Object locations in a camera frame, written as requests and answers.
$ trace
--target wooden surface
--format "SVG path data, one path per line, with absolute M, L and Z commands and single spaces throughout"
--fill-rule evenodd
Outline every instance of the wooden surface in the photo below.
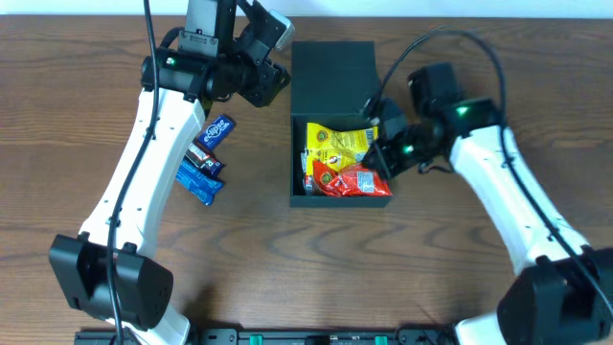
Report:
M 158 42 L 182 17 L 154 18 Z M 560 212 L 596 248 L 613 245 L 613 22 L 296 18 L 296 40 L 374 40 L 379 75 L 416 35 L 450 23 L 497 48 L 509 122 Z M 241 29 L 244 20 L 239 20 Z M 131 130 L 148 54 L 142 17 L 0 17 L 0 343 L 68 343 L 106 327 L 70 310 L 49 266 L 76 236 Z M 272 58 L 291 69 L 290 51 Z M 407 58 L 388 94 L 414 118 L 404 80 L 453 60 L 469 95 L 495 95 L 487 60 L 458 39 Z M 216 150 L 227 186 L 212 207 L 170 194 L 156 260 L 173 304 L 202 324 L 246 328 L 447 323 L 495 308 L 513 281 L 499 235 L 458 175 L 398 180 L 385 209 L 290 209 L 286 89 L 256 109 L 216 105 L 237 129 Z

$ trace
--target white wall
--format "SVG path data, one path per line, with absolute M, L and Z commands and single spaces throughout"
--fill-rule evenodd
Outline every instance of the white wall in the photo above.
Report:
M 184 15 L 188 0 L 150 0 Z M 261 0 L 284 15 L 613 18 L 613 0 Z M 6 14 L 142 14 L 141 0 L 0 0 Z

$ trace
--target box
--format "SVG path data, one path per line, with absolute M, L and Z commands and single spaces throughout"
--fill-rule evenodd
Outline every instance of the box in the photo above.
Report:
M 294 42 L 291 53 L 291 207 L 385 207 L 390 197 L 305 195 L 300 153 L 307 123 L 333 130 L 372 127 L 360 114 L 376 92 L 373 42 Z

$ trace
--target blue candy bar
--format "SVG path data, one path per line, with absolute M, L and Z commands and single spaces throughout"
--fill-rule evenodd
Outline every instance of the blue candy bar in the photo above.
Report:
M 205 205 L 213 203 L 213 196 L 223 187 L 222 182 L 207 177 L 185 159 L 181 162 L 175 179 Z
M 219 115 L 198 137 L 198 142 L 208 150 L 213 150 L 234 129 L 234 122 L 225 115 Z

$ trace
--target yellow snack package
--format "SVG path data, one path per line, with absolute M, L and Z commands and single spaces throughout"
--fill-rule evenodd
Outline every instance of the yellow snack package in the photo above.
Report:
M 377 127 L 339 132 L 307 124 L 305 175 L 313 175 L 313 161 L 320 161 L 337 172 L 361 162 L 377 136 Z

